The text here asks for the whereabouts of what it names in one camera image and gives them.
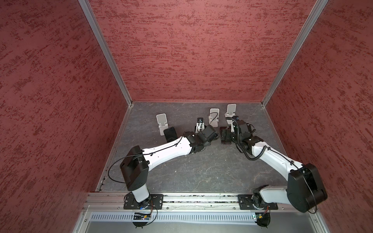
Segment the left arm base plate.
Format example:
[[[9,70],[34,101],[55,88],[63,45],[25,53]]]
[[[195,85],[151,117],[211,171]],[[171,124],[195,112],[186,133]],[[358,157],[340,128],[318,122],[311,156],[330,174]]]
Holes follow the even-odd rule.
[[[128,193],[124,197],[124,210],[151,210],[162,209],[164,195],[162,194],[150,194],[148,198],[138,203],[133,193]]]

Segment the white stand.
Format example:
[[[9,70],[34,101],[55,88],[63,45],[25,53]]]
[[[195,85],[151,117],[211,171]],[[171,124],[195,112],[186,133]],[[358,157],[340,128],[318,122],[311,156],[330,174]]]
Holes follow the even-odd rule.
[[[156,120],[161,136],[164,136],[164,131],[169,128],[167,116],[165,113],[156,115]]]
[[[218,108],[211,108],[209,113],[209,125],[211,125],[213,128],[218,128],[219,126],[219,114],[220,110]]]
[[[237,107],[236,104],[228,104],[226,113],[224,114],[225,117],[233,117],[236,112],[236,107]]]

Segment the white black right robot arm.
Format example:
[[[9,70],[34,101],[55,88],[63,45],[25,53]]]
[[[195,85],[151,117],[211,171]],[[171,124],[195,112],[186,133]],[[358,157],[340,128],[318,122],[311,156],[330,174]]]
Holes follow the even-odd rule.
[[[293,160],[273,149],[255,136],[251,124],[237,116],[226,118],[230,124],[221,129],[221,142],[234,143],[249,161],[261,160],[276,170],[287,182],[286,186],[262,185],[253,190],[252,205],[263,210],[272,203],[289,204],[301,213],[316,213],[317,206],[328,198],[325,186],[315,165]]]

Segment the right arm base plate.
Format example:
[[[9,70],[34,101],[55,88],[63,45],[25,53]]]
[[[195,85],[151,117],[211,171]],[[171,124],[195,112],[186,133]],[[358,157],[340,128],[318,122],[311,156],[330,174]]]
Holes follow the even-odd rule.
[[[278,210],[278,205],[276,203],[266,203],[256,194],[238,195],[238,204],[240,210]]]

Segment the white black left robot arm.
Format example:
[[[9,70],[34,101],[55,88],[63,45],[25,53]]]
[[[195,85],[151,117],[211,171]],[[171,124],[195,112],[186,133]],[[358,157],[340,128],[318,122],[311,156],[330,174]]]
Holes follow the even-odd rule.
[[[174,158],[201,152],[218,136],[216,130],[209,125],[201,132],[184,132],[176,140],[157,147],[132,147],[119,166],[127,190],[138,204],[147,205],[151,197],[146,182],[152,169]]]

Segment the black phone table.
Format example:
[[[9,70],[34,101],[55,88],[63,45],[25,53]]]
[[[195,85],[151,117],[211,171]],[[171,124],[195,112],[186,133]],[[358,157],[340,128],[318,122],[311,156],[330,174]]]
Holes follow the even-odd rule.
[[[164,133],[164,136],[165,136],[165,139],[166,141],[169,143],[169,142],[172,142],[172,141],[175,141],[178,136],[177,136],[177,132],[175,130],[174,127],[171,127],[171,128],[168,128],[168,129],[165,129],[163,131]]]

